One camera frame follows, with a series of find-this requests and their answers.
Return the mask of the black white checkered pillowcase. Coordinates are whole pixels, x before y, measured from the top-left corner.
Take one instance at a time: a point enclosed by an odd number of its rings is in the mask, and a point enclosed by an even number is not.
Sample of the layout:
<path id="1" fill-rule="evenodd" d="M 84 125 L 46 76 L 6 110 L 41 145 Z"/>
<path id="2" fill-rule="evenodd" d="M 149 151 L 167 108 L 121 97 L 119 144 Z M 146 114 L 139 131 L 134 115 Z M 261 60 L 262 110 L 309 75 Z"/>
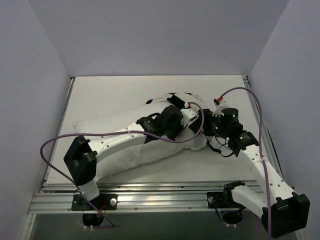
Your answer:
<path id="1" fill-rule="evenodd" d="M 213 137 L 214 133 L 211 129 L 211 124 L 212 124 L 212 115 L 213 115 L 213 111 L 211 111 L 205 103 L 203 103 L 202 98 L 199 95 L 196 94 L 192 94 L 189 92 L 175 92 L 175 93 L 167 93 L 161 96 L 158 96 L 156 98 L 150 99 L 148 100 L 145 104 L 154 104 L 154 103 L 168 103 L 170 105 L 173 105 L 175 107 L 177 107 L 178 109 L 182 110 L 186 108 L 186 103 L 188 102 L 195 102 L 198 105 L 200 105 L 200 107 L 203 110 L 204 113 L 204 123 L 203 123 L 203 127 L 202 127 L 202 134 L 204 134 L 206 137 Z M 199 110 L 199 108 L 194 105 L 191 104 L 188 106 L 189 108 L 192 108 L 193 110 L 198 112 L 198 116 L 195 117 L 188 125 L 187 127 L 193 131 L 194 133 L 196 133 L 200 126 L 201 126 L 201 122 L 202 122 L 202 114 L 201 111 Z"/>

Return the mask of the white pillow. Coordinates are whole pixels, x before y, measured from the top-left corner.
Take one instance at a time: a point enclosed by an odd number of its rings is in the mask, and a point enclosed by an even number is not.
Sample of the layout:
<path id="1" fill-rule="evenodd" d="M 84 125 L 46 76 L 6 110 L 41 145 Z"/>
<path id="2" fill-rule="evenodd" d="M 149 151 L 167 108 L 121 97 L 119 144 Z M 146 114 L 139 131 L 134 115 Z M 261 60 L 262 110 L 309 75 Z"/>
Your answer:
<path id="1" fill-rule="evenodd" d="M 95 119 L 77 121 L 73 124 L 76 133 L 113 133 L 121 127 L 128 127 L 134 121 L 150 114 L 161 113 L 171 103 L 164 98 L 154 99 L 150 103 L 136 108 L 118 111 Z M 195 139 L 185 143 L 169 143 L 154 140 L 143 145 L 136 145 L 102 158 L 96 167 L 95 180 L 109 177 L 124 171 L 153 164 L 172 157 L 182 150 L 198 151 L 205 147 L 207 138 L 200 133 Z"/>

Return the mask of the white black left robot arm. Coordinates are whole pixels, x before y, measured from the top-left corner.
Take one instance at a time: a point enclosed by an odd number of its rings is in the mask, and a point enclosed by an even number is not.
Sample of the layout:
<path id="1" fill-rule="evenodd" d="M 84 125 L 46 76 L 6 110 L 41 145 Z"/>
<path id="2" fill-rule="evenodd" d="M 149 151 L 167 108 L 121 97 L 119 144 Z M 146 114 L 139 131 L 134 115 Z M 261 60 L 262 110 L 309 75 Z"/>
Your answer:
<path id="1" fill-rule="evenodd" d="M 132 131 L 147 132 L 158 137 L 165 136 L 173 141 L 184 129 L 182 119 L 182 111 L 174 105 L 169 105 L 157 116 L 141 117 L 123 129 L 123 134 L 91 138 L 77 136 L 63 160 L 74 184 L 84 195 L 83 204 L 90 210 L 100 206 L 100 191 L 95 180 L 98 162 L 126 148 L 156 140 L 153 136 L 132 133 Z"/>

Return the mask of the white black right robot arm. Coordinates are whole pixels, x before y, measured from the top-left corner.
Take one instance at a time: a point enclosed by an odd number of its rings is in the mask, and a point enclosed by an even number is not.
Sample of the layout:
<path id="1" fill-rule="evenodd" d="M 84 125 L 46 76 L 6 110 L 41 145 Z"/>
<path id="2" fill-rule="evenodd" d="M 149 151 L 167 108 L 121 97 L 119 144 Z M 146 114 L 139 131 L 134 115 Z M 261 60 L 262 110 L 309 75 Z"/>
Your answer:
<path id="1" fill-rule="evenodd" d="M 265 194 L 262 197 L 238 180 L 223 187 L 219 202 L 247 208 L 261 219 L 264 229 L 275 239 L 305 228 L 310 200 L 305 194 L 296 193 L 261 154 L 259 141 L 239 122 L 239 111 L 227 107 L 209 111 L 205 117 L 204 132 L 226 141 L 227 148 L 247 167 Z"/>

